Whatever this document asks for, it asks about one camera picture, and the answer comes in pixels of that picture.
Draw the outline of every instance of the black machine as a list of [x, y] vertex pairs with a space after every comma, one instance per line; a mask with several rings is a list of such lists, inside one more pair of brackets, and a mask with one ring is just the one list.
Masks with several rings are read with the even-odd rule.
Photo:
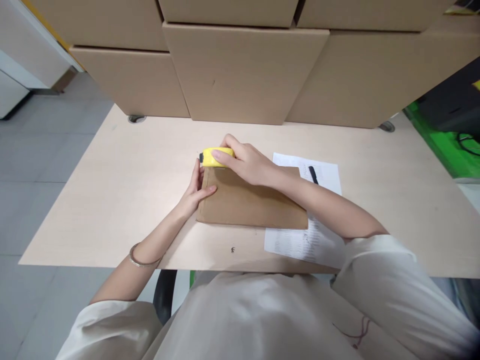
[[480, 140], [480, 57], [417, 100], [430, 126], [442, 132], [470, 134]]

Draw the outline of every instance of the floor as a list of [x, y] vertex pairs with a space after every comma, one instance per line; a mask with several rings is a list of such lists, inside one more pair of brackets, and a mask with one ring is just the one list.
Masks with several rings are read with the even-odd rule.
[[[0, 359], [51, 360], [108, 268], [18, 265], [113, 103], [85, 73], [60, 96], [34, 96], [0, 121]], [[480, 212], [480, 185], [459, 185]], [[140, 296], [153, 299], [159, 270]], [[185, 298], [179, 271], [173, 310]], [[448, 293], [445, 279], [435, 281]]]

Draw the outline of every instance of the tape measure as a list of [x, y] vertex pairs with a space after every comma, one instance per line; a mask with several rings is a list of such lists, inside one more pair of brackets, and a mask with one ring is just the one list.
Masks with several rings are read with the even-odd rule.
[[203, 152], [200, 153], [200, 163], [204, 167], [217, 167], [217, 168], [226, 168], [227, 166], [219, 163], [212, 156], [212, 150], [220, 150], [221, 152], [227, 153], [231, 157], [235, 157], [234, 151], [229, 147], [208, 147]]

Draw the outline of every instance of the cardboard box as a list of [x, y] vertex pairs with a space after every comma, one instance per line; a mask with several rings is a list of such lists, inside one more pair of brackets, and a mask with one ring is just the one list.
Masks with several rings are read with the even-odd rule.
[[289, 28], [298, 0], [159, 0], [169, 23]]
[[[300, 176], [298, 167], [286, 171]], [[198, 205], [196, 220], [201, 223], [245, 225], [274, 229], [308, 229], [307, 211], [281, 192], [254, 186], [232, 169], [206, 167], [202, 189], [217, 190]]]
[[157, 0], [31, 0], [69, 44], [168, 51]]
[[163, 24], [193, 120], [281, 125], [328, 30]]
[[455, 0], [300, 0], [298, 28], [422, 32]]
[[168, 52], [79, 46], [70, 52], [125, 114], [190, 117]]
[[286, 121], [375, 128], [480, 56], [480, 19], [423, 33], [333, 30]]

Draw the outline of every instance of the black cable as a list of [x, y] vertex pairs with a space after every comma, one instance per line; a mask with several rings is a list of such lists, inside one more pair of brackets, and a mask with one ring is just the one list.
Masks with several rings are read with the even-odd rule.
[[476, 137], [475, 136], [472, 136], [470, 134], [465, 134], [465, 137], [462, 137], [462, 133], [459, 132], [456, 134], [456, 142], [458, 143], [458, 146], [460, 146], [460, 148], [462, 150], [465, 150], [467, 153], [470, 153], [472, 155], [476, 155], [476, 156], [480, 156], [480, 153], [477, 153], [477, 152], [473, 152], [471, 151], [469, 148], [465, 147], [465, 145], [463, 144], [464, 141], [466, 140], [473, 140], [473, 141], [477, 141]]

